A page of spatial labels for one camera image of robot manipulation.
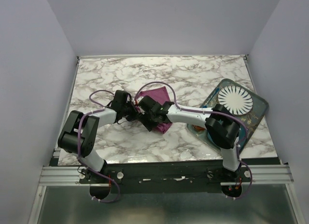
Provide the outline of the purple cloth napkin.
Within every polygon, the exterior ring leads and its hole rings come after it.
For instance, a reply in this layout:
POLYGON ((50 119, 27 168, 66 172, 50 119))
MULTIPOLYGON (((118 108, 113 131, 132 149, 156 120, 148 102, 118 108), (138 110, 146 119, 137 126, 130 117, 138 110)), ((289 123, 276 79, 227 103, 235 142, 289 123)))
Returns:
MULTIPOLYGON (((141 91, 139 95, 135 98, 135 104, 137 105, 144 96, 151 97, 153 100, 160 103, 161 105, 163 105, 166 101, 170 101, 170 97, 165 86, 156 89, 141 91)), ((154 130, 160 132, 161 134, 165 134, 171 127, 171 125, 172 124, 158 124, 157 127, 154 128, 154 130)))

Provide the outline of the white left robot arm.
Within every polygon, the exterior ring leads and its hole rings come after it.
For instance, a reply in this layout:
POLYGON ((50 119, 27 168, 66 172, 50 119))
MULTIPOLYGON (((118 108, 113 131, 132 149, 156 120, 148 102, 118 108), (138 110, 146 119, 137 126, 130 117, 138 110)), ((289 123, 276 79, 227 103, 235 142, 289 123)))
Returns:
POLYGON ((120 107, 101 108, 94 112, 82 113, 71 111, 58 137, 58 147, 77 157, 78 161, 88 167, 90 177, 97 183, 107 177, 107 162, 94 149, 98 128, 117 123, 125 118, 136 120, 138 111, 131 102, 120 107))

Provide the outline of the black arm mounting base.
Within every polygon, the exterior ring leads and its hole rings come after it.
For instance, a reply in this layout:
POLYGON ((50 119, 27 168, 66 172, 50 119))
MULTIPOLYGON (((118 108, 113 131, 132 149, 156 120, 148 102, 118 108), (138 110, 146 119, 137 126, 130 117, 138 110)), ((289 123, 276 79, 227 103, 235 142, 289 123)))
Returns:
POLYGON ((79 182, 110 188, 114 194, 221 193, 249 182, 245 171, 228 172, 222 160, 108 164, 104 177, 82 169, 79 182))

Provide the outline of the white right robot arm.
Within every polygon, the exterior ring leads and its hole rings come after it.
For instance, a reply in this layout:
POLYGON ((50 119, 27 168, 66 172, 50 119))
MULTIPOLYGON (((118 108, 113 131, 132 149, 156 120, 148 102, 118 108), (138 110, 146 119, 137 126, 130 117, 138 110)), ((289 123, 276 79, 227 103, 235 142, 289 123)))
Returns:
POLYGON ((221 150, 223 157, 222 176, 231 182, 239 177, 239 154, 237 143, 240 126, 237 119, 225 110, 177 108, 173 102, 140 101, 141 113, 138 120, 151 131, 159 124, 185 123, 205 128, 213 143, 221 150))

